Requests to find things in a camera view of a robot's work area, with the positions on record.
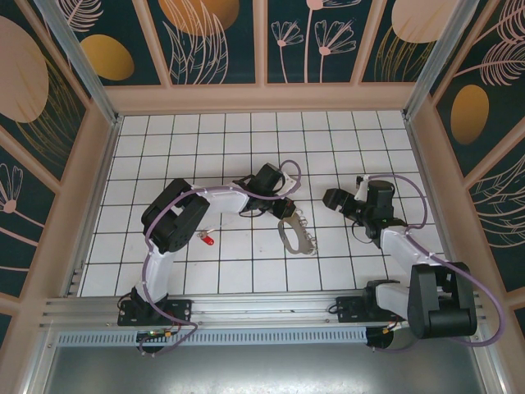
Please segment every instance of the red object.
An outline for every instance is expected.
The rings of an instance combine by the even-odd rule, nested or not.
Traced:
[[[213,238],[211,238],[210,236],[205,236],[203,239],[202,239],[204,242],[206,242],[208,245],[213,245],[215,243],[215,241],[213,240]]]

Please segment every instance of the white grid floor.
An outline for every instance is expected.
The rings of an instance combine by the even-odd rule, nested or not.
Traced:
[[[344,290],[387,277],[408,284],[390,256],[355,240],[351,223],[321,201],[334,187],[355,193],[355,177],[365,172],[400,173],[422,187],[400,112],[228,113],[125,118],[79,295],[131,290],[147,250],[140,216],[172,179],[217,186],[289,158],[304,174],[290,198],[311,225],[318,256],[288,254],[270,213],[208,215],[202,229],[221,225],[211,234],[215,244],[194,236],[176,255],[170,294]],[[403,182],[396,186],[395,215],[421,222],[416,192]],[[432,215],[429,223],[418,236],[442,252]],[[365,239],[362,228],[355,233]]]

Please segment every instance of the enclosure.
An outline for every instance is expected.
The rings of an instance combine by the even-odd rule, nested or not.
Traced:
[[[0,3],[3,390],[520,392],[524,23],[523,0]],[[199,329],[142,359],[155,328],[117,325],[117,301],[143,280],[144,211],[175,179],[229,185],[286,160],[317,253],[288,251],[269,212],[207,214],[166,278]],[[331,314],[369,281],[410,285],[323,201],[365,174],[394,184],[410,226],[424,200],[412,233],[498,300],[503,323],[474,287],[468,340],[504,324],[494,345],[382,354],[366,331],[388,321]]]

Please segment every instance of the flower illustration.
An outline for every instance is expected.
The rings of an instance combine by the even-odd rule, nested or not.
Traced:
[[[342,8],[359,4],[361,0],[306,0],[308,8],[317,11],[323,8]]]
[[[12,175],[5,163],[0,164],[0,212],[13,213],[16,211],[16,200],[22,187],[23,171],[13,166]]]
[[[304,36],[300,34],[301,29],[297,26],[297,21],[295,22],[284,22],[281,26],[280,22],[272,23],[272,33],[279,45],[279,52],[281,53],[281,68],[282,75],[285,78],[285,83],[288,83],[288,78],[286,77],[285,69],[285,59],[283,58],[282,49],[288,45],[300,44],[304,41]]]
[[[355,40],[351,40],[354,36],[351,25],[352,21],[346,23],[334,22],[331,24],[330,29],[326,30],[326,21],[315,24],[315,38],[317,39],[317,46],[321,54],[320,82],[322,82],[322,68],[325,56],[355,50],[356,42]]]

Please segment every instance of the black grid line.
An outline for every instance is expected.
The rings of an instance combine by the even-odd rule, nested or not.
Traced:
[[[322,190],[319,190],[318,187],[315,187],[315,180],[314,180],[314,184],[312,185],[312,182],[311,180],[314,179],[312,178],[312,176],[335,176],[336,177],[336,182],[337,182],[337,185],[338,187],[340,187],[341,185],[341,182],[342,180],[340,179],[340,176],[357,176],[357,175],[360,175],[360,174],[356,174],[355,172],[348,172],[343,170],[341,171],[340,169],[340,166],[338,166],[338,162],[337,162],[337,158],[339,156],[336,155],[336,153],[341,153],[341,157],[344,157],[345,156],[345,153],[352,153],[352,152],[357,152],[359,151],[359,156],[361,158],[361,164],[363,166],[363,170],[364,172],[366,173],[369,173],[370,175],[372,175],[373,173],[383,173],[383,172],[367,172],[366,171],[366,168],[364,166],[364,156],[363,156],[363,151],[362,151],[362,146],[361,146],[361,143],[359,141],[359,138],[358,138],[358,133],[357,131],[355,130],[355,127],[354,128],[349,128],[349,131],[352,131],[353,133],[355,133],[355,137],[356,137],[356,140],[357,140],[357,145],[358,147],[356,149],[353,149],[353,147],[349,147],[349,148],[352,148],[352,149],[346,149],[346,150],[338,150],[338,148],[336,146],[334,146],[334,140],[333,140],[333,137],[334,135],[332,134],[332,129],[331,129],[331,124],[330,124],[330,118],[328,116],[328,113],[327,112],[319,112],[319,116],[323,116],[323,113],[324,113],[324,117],[326,117],[326,123],[328,125],[327,129],[323,129],[323,130],[318,130],[318,131],[321,131],[323,133],[330,133],[329,135],[326,135],[326,136],[322,136],[320,135],[321,137],[323,138],[326,138],[326,137],[329,137],[330,138],[330,143],[331,143],[331,150],[308,150],[307,148],[307,145],[306,145],[306,139],[308,138],[308,134],[306,133],[309,133],[309,132],[315,132],[317,130],[305,130],[304,129],[304,113],[303,112],[297,112],[298,115],[301,116],[301,122],[303,123],[303,127],[302,127],[302,130],[286,130],[286,131],[280,131],[280,127],[279,127],[279,121],[278,121],[278,116],[277,116],[277,113],[276,112],[273,112],[273,116],[275,117],[275,123],[276,123],[276,129],[275,130],[272,130],[272,131],[266,131],[266,132],[271,132],[271,133],[274,133],[275,132],[275,136],[276,136],[276,148],[272,148],[271,151],[269,152],[257,152],[257,154],[271,154],[271,155],[275,155],[277,160],[278,160],[278,163],[281,162],[281,159],[284,159],[285,158],[285,155],[287,153],[290,153],[290,154],[303,154],[304,155],[304,165],[305,165],[305,170],[306,171],[302,171],[303,175],[305,176],[304,179],[308,179],[310,182],[309,182],[309,186],[308,186],[308,190],[309,190],[309,194],[310,196],[309,197],[303,197],[302,199],[295,199],[293,196],[292,196],[292,199],[294,201],[302,201],[306,204],[308,204],[309,207],[311,207],[311,210],[312,210],[312,227],[308,227],[308,229],[310,231],[313,232],[314,236],[317,237],[317,229],[330,229],[330,228],[344,228],[345,229],[345,236],[346,236],[346,240],[347,240],[347,243],[348,243],[348,247],[349,247],[349,255],[343,255],[343,256],[331,256],[331,255],[326,255],[323,257],[319,257],[319,256],[301,256],[300,258],[292,258],[290,256],[287,256],[286,252],[284,252],[284,255],[282,258],[267,258],[267,259],[260,259],[260,258],[257,258],[255,256],[255,253],[254,253],[254,250],[253,250],[253,239],[254,237],[258,234],[258,231],[270,231],[270,230],[275,230],[274,227],[266,227],[266,224],[264,224],[263,226],[259,226],[258,225],[258,228],[255,228],[255,224],[254,224],[254,221],[253,219],[250,220],[250,224],[248,226],[246,226],[247,228],[222,228],[223,226],[223,223],[224,223],[224,217],[223,215],[220,216],[220,228],[219,228],[219,233],[220,233],[220,244],[218,246],[218,249],[219,249],[219,252],[218,252],[218,276],[217,276],[217,293],[220,294],[220,283],[221,283],[221,261],[222,261],[222,258],[221,258],[221,252],[223,249],[223,245],[221,244],[222,243],[222,236],[223,234],[225,233],[224,231],[249,231],[249,234],[251,236],[251,259],[248,260],[244,260],[244,259],[240,259],[240,260],[237,260],[237,261],[251,261],[251,266],[252,266],[252,283],[251,283],[251,292],[254,293],[255,290],[254,290],[254,283],[255,283],[255,276],[254,276],[254,262],[255,261],[265,261],[265,260],[268,260],[268,261],[275,261],[275,260],[282,260],[285,262],[285,285],[286,285],[286,290],[288,291],[289,290],[289,277],[288,277],[288,263],[289,261],[291,261],[292,259],[316,259],[317,260],[317,267],[318,267],[318,275],[319,275],[319,284],[320,284],[320,287],[321,287],[321,291],[323,290],[323,285],[322,285],[322,270],[321,270],[321,261],[323,259],[348,259],[350,258],[350,262],[352,264],[352,271],[353,271],[353,276],[354,276],[354,285],[357,287],[357,280],[356,280],[356,277],[355,277],[355,271],[354,271],[354,262],[353,262],[353,258],[362,258],[362,257],[373,257],[373,256],[381,256],[382,259],[383,259],[383,263],[384,263],[384,268],[385,268],[385,271],[386,271],[386,275],[388,275],[388,270],[386,268],[386,261],[385,261],[385,257],[383,255],[383,253],[381,252],[381,250],[378,250],[377,251],[377,254],[365,254],[365,255],[362,255],[361,254],[356,254],[356,255],[353,255],[353,252],[351,250],[351,246],[350,246],[350,242],[349,242],[349,224],[346,222],[346,221],[343,221],[343,224],[342,225],[331,225],[329,222],[326,222],[324,221],[323,224],[318,224],[317,222],[319,222],[323,217],[322,215],[322,212],[318,212],[317,215],[319,216],[319,218],[317,218],[317,221],[316,221],[316,214],[315,214],[315,211],[314,211],[314,203],[316,201],[321,201],[320,200],[320,197],[322,197],[321,195],[316,195],[316,198],[314,199],[312,197],[312,193],[314,192],[314,189],[317,191],[317,192],[321,192]],[[373,151],[377,151],[377,152],[386,152],[386,155],[384,155],[383,153],[383,156],[387,156],[388,157],[388,160],[389,160],[389,164],[390,164],[390,170],[391,172],[393,173],[393,165],[392,165],[392,162],[391,162],[391,159],[390,159],[390,154],[389,152],[392,151],[411,151],[411,149],[390,149],[390,147],[386,144],[386,137],[385,137],[385,133],[384,133],[384,130],[383,130],[383,125],[381,124],[381,121],[379,120],[379,114],[378,112],[376,112],[376,117],[378,118],[378,121],[379,121],[379,127],[378,128],[373,128],[373,130],[380,130],[381,131],[381,137],[382,137],[382,142],[385,144],[385,148],[384,149],[368,149],[367,152],[373,152]],[[246,134],[247,132],[249,132],[249,144],[250,144],[250,148],[249,148],[249,153],[246,152],[246,153],[229,153],[226,155],[226,134],[234,134],[234,133],[230,133],[228,131],[226,131],[226,116],[224,116],[224,131],[223,132],[213,132],[213,133],[204,133],[206,135],[213,135],[213,134],[219,134],[219,135],[223,135],[223,140],[222,140],[222,152],[221,153],[199,153],[198,152],[198,148],[199,148],[199,141],[201,140],[200,139],[200,136],[201,136],[201,132],[200,132],[200,128],[201,128],[201,115],[199,115],[199,118],[198,118],[198,121],[197,121],[197,118],[195,117],[195,119],[193,120],[193,123],[192,123],[192,127],[195,126],[195,122],[197,123],[197,130],[195,132],[192,132],[192,133],[177,133],[177,130],[176,130],[176,116],[173,117],[172,119],[172,124],[171,124],[171,134],[169,135],[170,136],[170,141],[169,141],[169,147],[168,147],[168,152],[167,154],[155,154],[155,155],[148,155],[149,158],[154,158],[154,157],[167,157],[167,162],[166,162],[166,171],[164,172],[164,178],[162,178],[162,176],[159,176],[159,178],[143,178],[141,175],[140,175],[140,169],[141,167],[144,166],[144,163],[143,163],[143,157],[144,157],[144,149],[145,149],[145,145],[146,145],[146,137],[147,136],[151,136],[151,135],[168,135],[166,133],[154,133],[154,134],[148,134],[148,127],[150,126],[150,121],[151,121],[151,117],[148,117],[148,122],[147,122],[147,125],[146,125],[146,131],[144,132],[144,134],[133,134],[133,135],[124,135],[126,137],[143,137],[142,140],[140,139],[136,139],[136,143],[139,143],[141,142],[142,143],[142,149],[141,149],[141,155],[140,156],[121,156],[121,155],[116,155],[116,150],[114,152],[114,158],[137,158],[139,160],[139,168],[138,168],[138,171],[137,171],[137,176],[135,178],[131,178],[131,179],[117,179],[117,180],[113,180],[113,179],[110,179],[111,178],[111,174],[112,174],[112,171],[114,169],[114,165],[115,165],[115,161],[113,160],[112,161],[112,165],[111,165],[111,168],[110,168],[110,172],[108,174],[108,178],[107,178],[107,184],[106,184],[106,189],[104,191],[104,196],[103,196],[103,202],[101,204],[101,207],[100,207],[100,212],[98,213],[98,220],[97,220],[97,226],[94,230],[94,235],[93,235],[93,241],[92,241],[92,246],[89,250],[89,257],[88,257],[88,263],[86,264],[86,274],[85,276],[87,276],[87,271],[89,269],[89,265],[91,264],[90,263],[90,260],[91,260],[91,254],[93,253],[93,246],[94,246],[94,242],[96,241],[96,236],[98,234],[123,234],[123,232],[121,231],[116,231],[116,232],[111,232],[111,231],[108,231],[108,232],[105,232],[105,231],[101,231],[101,228],[99,226],[99,223],[100,223],[100,219],[102,217],[102,208],[103,207],[110,207],[110,206],[114,206],[114,207],[118,207],[118,206],[126,206],[126,207],[129,207],[130,208],[130,214],[129,214],[129,217],[128,217],[128,223],[127,223],[127,227],[126,227],[126,233],[124,235],[124,244],[122,246],[122,251],[121,251],[121,261],[120,262],[115,262],[115,263],[118,263],[120,264],[119,265],[119,269],[118,269],[118,273],[117,273],[117,278],[116,278],[116,285],[115,285],[115,291],[116,289],[118,288],[118,283],[119,281],[121,280],[121,268],[122,268],[122,264],[129,264],[129,263],[142,263],[142,261],[137,261],[137,262],[123,262],[123,256],[124,256],[124,253],[125,253],[125,250],[126,250],[126,242],[129,240],[128,238],[128,234],[132,234],[132,233],[136,233],[137,231],[130,231],[130,226],[131,226],[131,214],[133,213],[133,207],[135,207],[136,205],[147,205],[145,202],[143,203],[136,203],[135,202],[135,198],[136,198],[136,192],[137,192],[137,186],[139,184],[139,181],[163,181],[163,185],[164,187],[166,187],[167,185],[167,182],[168,182],[168,173],[169,173],[169,167],[170,167],[170,159],[171,158],[175,158],[175,157],[184,157],[184,156],[188,156],[188,157],[193,157],[194,158],[194,163],[193,163],[193,178],[192,181],[195,182],[196,184],[199,183],[199,180],[207,180],[209,181],[210,184],[213,183],[213,180],[217,180],[217,184],[224,184],[226,182],[226,177],[225,177],[225,157],[226,156],[235,156],[235,155],[248,155],[249,154],[249,158],[250,158],[250,164],[249,164],[249,170],[246,170],[246,172],[249,171],[250,174],[253,174],[253,170],[254,170],[254,163],[253,163],[253,157],[254,155],[257,156],[254,152],[253,152],[253,133],[258,133],[259,131],[253,131],[253,115],[250,113],[250,128],[249,128],[249,131],[242,131],[240,133],[235,133],[235,134]],[[354,121],[354,114],[351,112],[351,121]],[[398,129],[398,128],[395,128],[395,127],[388,127],[388,130],[404,130],[404,129]],[[279,134],[280,133],[286,133],[286,132],[302,132],[302,136],[303,136],[303,144],[304,144],[304,148],[303,149],[300,149],[299,151],[297,151],[297,149],[283,149],[284,147],[282,146],[281,142],[279,141]],[[172,150],[172,146],[173,144],[176,144],[177,143],[177,136],[178,135],[196,135],[196,147],[195,147],[195,152],[192,153],[192,154],[171,154],[171,150]],[[130,145],[130,148],[132,149],[135,149],[137,152],[139,152],[139,147],[138,146],[131,146]],[[334,162],[334,169],[330,169],[328,172],[329,173],[326,173],[326,174],[311,174],[310,173],[310,168],[312,167],[312,163],[309,162],[309,158],[308,158],[308,153],[330,153],[331,152],[331,157],[332,157],[332,160]],[[221,165],[221,175],[220,176],[200,176],[200,177],[196,177],[197,175],[197,172],[196,172],[196,169],[197,169],[197,158],[199,156],[221,156],[222,157],[222,165]],[[399,173],[399,174],[402,174],[402,173],[405,173],[405,174],[418,174],[419,172],[415,172],[414,170],[412,171],[406,171],[406,172],[396,172],[396,173]],[[118,188],[118,183],[113,183],[113,182],[118,182],[118,181],[128,181],[129,183],[131,182],[134,182],[135,184],[135,188],[133,190],[133,196],[132,196],[132,200],[131,200],[131,203],[130,204],[107,204],[107,192],[108,192],[108,188],[107,186],[108,185],[113,185],[113,189],[115,190],[116,188]],[[400,209],[403,210],[403,215],[405,216],[405,220],[406,220],[406,212],[405,212],[405,206],[404,206],[404,203],[406,204],[411,204],[410,200],[408,199],[413,199],[414,202],[418,199],[417,197],[399,197],[398,200],[399,200],[399,204],[400,204]],[[174,263],[184,263],[185,264],[185,273],[184,273],[184,281],[183,281],[183,284],[182,284],[182,293],[183,294],[186,294],[186,280],[187,280],[187,273],[188,273],[188,263],[198,263],[198,262],[204,262],[204,261],[210,261],[209,259],[200,259],[199,256],[193,256],[192,255],[192,259],[189,258],[189,247],[186,248],[186,252],[185,252],[185,259],[183,260],[184,256],[181,256],[180,257],[180,260],[182,261],[176,261]],[[93,263],[94,265],[106,265],[106,264],[115,264],[115,263]],[[82,289],[80,290],[80,294],[81,292],[84,290],[84,284],[85,284],[85,281],[83,281],[83,284],[82,284]]]

